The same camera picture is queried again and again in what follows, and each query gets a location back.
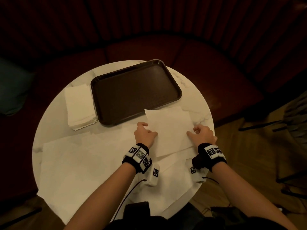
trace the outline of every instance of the person's right forearm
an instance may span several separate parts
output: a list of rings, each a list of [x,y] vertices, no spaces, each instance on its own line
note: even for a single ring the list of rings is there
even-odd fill
[[[288,230],[297,230],[277,207],[241,178],[226,163],[219,162],[215,164],[212,167],[212,172],[231,204],[248,217],[266,218],[279,223]]]

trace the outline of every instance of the wooden floor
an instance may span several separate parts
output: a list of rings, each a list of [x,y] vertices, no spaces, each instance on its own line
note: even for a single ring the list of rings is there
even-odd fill
[[[282,119],[284,107],[270,114],[266,122]],[[275,127],[266,127],[250,131],[239,132],[238,128],[243,119],[216,128],[217,145],[226,156],[228,164],[251,185],[259,190],[274,204],[286,209],[305,214],[289,214],[288,217],[300,229],[306,229],[306,209],[300,199],[280,192],[281,184],[275,182],[277,165],[279,177],[307,168],[307,153],[303,151],[291,138],[287,131],[273,133]],[[307,187],[306,180],[292,181],[294,185]],[[41,213],[14,224],[7,229],[63,229],[64,224],[49,209],[40,198],[34,198],[33,204],[43,206]],[[229,201],[222,189],[208,180],[190,201],[205,216],[210,216],[208,208],[211,206],[228,206]]]

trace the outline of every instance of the black wristband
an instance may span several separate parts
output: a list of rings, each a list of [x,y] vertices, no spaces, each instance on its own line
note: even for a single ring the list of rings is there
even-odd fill
[[[207,152],[205,151],[205,147],[208,147],[212,144],[210,143],[202,143],[198,146],[198,155],[192,159],[192,164],[195,169],[200,170],[201,168],[207,168],[212,172],[212,167],[218,162],[225,162],[227,161],[223,157],[217,157],[211,159]]]
[[[149,149],[146,145],[144,145],[142,143],[137,143],[136,145],[141,146],[142,149],[144,149],[149,154]],[[132,157],[125,156],[125,158],[122,160],[122,163],[125,163],[125,162],[131,164],[135,168],[136,174],[142,172],[142,169],[141,169],[139,163],[137,163]]]

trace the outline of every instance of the tray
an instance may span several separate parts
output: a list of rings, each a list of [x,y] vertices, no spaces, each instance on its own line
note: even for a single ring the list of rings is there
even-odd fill
[[[161,60],[150,60],[95,77],[91,89],[97,117],[116,125],[179,100],[182,91]]]

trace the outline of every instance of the round table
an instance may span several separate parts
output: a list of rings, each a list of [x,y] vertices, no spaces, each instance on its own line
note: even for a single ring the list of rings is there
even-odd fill
[[[87,84],[90,85],[92,79],[96,76],[113,72],[119,69],[123,69],[132,65],[142,63],[144,61],[140,60],[127,60],[119,61],[110,64],[105,64],[94,68],[78,78],[72,81],[69,86],[76,86]],[[169,68],[170,73],[174,77],[175,81],[182,90],[182,97],[180,100],[170,103],[163,107],[172,107],[174,105],[180,105],[184,111],[189,111],[191,119],[196,124],[203,124],[209,126],[214,132],[213,119],[211,116],[210,109],[206,103],[204,97],[199,92],[199,90],[194,86],[190,80],[185,76]],[[129,120],[128,123],[136,124],[137,122],[145,122],[146,116],[140,116],[135,119]],[[99,134],[106,131],[111,131],[117,128],[121,128],[121,124],[114,127],[104,127],[99,122],[84,127],[78,131],[73,131],[68,127],[67,124],[67,109],[64,97],[64,90],[62,90],[51,102],[51,104],[46,109],[40,123],[37,127],[34,142],[33,142],[33,152],[32,152],[32,164],[33,172],[36,184],[39,188],[40,184],[40,164],[42,159],[42,146],[44,143],[50,142],[52,140],[60,139],[62,137],[77,135],[90,131],[94,134]],[[175,213],[177,213],[184,205],[186,205],[189,200],[194,196],[194,194],[199,189],[200,185],[193,186],[190,188],[181,198],[170,205],[166,210],[164,210],[161,216],[165,218],[170,218]]]

